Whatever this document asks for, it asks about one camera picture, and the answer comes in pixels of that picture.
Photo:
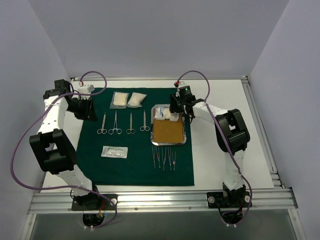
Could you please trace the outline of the white gauze pad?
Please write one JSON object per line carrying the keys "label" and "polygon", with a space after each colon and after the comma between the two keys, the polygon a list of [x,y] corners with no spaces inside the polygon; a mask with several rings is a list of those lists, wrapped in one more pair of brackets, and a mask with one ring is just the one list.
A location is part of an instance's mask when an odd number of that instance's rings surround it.
{"label": "white gauze pad", "polygon": [[110,102],[110,109],[125,109],[128,103],[128,92],[115,91]]}
{"label": "white gauze pad", "polygon": [[146,94],[133,92],[128,103],[127,107],[129,108],[140,108],[142,107],[142,102],[146,98]]}

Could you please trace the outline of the curved pointed silver tweezers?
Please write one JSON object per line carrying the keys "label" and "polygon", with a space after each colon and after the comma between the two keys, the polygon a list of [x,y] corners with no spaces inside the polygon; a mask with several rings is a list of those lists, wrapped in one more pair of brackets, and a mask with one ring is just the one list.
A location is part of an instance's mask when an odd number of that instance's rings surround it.
{"label": "curved pointed silver tweezers", "polygon": [[157,157],[157,161],[158,161],[158,167],[161,168],[161,154],[160,154],[160,147],[159,146],[155,146],[155,150],[156,150],[156,157]]}

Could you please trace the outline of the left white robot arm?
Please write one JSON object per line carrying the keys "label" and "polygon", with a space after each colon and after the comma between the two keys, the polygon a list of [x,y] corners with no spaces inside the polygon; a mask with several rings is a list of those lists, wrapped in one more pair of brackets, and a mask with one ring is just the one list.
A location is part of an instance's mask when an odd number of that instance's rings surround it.
{"label": "left white robot arm", "polygon": [[54,82],[54,89],[47,90],[43,95],[47,115],[36,135],[29,137],[31,149],[44,172],[56,175],[73,188],[76,197],[83,197],[83,204],[90,210],[100,206],[101,197],[92,190],[93,184],[77,166],[76,150],[63,130],[66,112],[74,114],[75,118],[83,121],[98,120],[94,101],[88,95],[72,97],[64,96],[55,101],[58,96],[71,93],[71,84],[59,79]]}

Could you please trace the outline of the silver instrument tray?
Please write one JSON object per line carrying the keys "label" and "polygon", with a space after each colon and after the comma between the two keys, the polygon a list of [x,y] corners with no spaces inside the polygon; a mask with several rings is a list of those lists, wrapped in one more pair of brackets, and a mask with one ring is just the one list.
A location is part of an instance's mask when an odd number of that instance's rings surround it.
{"label": "silver instrument tray", "polygon": [[184,134],[184,141],[182,143],[156,143],[153,141],[153,125],[155,120],[155,111],[157,107],[167,107],[170,108],[169,104],[156,104],[151,109],[151,130],[150,130],[150,141],[155,146],[181,146],[186,143],[187,136],[186,136],[186,121],[183,113],[179,113],[179,119],[182,119],[183,122],[183,134]]}

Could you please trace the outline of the foil packet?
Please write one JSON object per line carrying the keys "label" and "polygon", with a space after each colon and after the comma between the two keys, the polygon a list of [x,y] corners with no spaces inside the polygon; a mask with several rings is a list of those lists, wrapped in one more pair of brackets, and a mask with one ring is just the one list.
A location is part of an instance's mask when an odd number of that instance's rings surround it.
{"label": "foil packet", "polygon": [[169,107],[160,106],[155,109],[154,118],[160,121],[169,120],[171,122],[177,122],[180,114],[175,112],[171,113]]}

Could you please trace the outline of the silver scalpel handle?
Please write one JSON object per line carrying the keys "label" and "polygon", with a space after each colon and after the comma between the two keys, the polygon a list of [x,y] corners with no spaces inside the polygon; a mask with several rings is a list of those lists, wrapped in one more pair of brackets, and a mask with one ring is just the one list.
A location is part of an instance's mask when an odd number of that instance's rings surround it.
{"label": "silver scalpel handle", "polygon": [[146,111],[143,111],[143,125],[140,127],[141,132],[147,132],[150,130],[150,127],[147,126],[147,119],[146,119]]}

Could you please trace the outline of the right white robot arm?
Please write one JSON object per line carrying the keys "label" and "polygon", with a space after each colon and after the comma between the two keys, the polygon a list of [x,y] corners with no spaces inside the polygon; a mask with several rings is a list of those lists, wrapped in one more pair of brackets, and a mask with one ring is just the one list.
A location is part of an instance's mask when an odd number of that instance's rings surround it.
{"label": "right white robot arm", "polygon": [[240,201],[239,192],[246,191],[241,167],[251,137],[242,113],[237,108],[226,110],[196,98],[189,85],[175,83],[174,86],[176,92],[170,95],[170,112],[185,113],[191,119],[200,118],[215,126],[217,144],[225,152],[222,200],[232,207]]}

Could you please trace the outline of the serrated silver tissue forceps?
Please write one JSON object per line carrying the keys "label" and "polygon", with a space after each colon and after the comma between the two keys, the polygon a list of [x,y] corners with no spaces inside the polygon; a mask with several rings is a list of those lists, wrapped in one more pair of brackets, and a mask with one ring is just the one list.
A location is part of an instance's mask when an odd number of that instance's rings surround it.
{"label": "serrated silver tissue forceps", "polygon": [[173,170],[175,171],[175,170],[176,170],[176,159],[177,159],[177,154],[176,154],[176,152],[174,152],[174,153],[172,154],[172,158],[173,158],[173,160],[172,160],[172,162],[173,162]]}

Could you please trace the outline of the green surgical cloth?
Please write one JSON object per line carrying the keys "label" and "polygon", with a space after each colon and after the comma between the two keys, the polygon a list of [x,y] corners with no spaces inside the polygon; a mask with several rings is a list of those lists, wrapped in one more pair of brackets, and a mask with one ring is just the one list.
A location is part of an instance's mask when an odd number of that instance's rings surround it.
{"label": "green surgical cloth", "polygon": [[[110,109],[114,92],[146,94],[142,107]],[[163,171],[162,150],[160,150],[160,165],[156,157],[154,168],[151,134],[140,131],[143,125],[143,114],[146,112],[146,123],[151,123],[151,110],[156,104],[168,104],[174,88],[107,88],[103,93],[92,97],[97,121],[84,121],[77,144],[77,165],[83,174],[95,185],[118,186],[193,186],[194,168],[192,139],[189,119],[186,123],[186,143],[172,146],[176,152],[176,165],[168,159]],[[108,133],[114,126],[117,111],[117,126],[121,134]],[[106,113],[105,129],[107,134],[97,134],[102,126]],[[130,113],[133,118],[135,134],[127,134],[130,125]],[[128,147],[127,158],[101,157],[103,146]]]}

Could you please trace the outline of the white green suture packet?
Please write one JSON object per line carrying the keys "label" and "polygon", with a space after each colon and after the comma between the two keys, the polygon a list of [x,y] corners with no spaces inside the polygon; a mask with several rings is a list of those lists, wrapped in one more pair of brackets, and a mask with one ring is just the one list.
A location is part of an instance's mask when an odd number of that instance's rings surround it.
{"label": "white green suture packet", "polygon": [[128,156],[128,147],[103,146],[101,157],[126,159]]}

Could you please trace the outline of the small pointed silver scissors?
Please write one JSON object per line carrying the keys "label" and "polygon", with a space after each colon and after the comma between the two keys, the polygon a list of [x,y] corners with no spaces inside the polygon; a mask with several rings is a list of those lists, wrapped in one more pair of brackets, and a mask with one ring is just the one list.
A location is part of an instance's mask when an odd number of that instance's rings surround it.
{"label": "small pointed silver scissors", "polygon": [[106,113],[104,113],[103,115],[100,129],[96,131],[98,135],[101,135],[101,134],[105,135],[108,133],[108,130],[105,129],[105,123],[106,123]]}

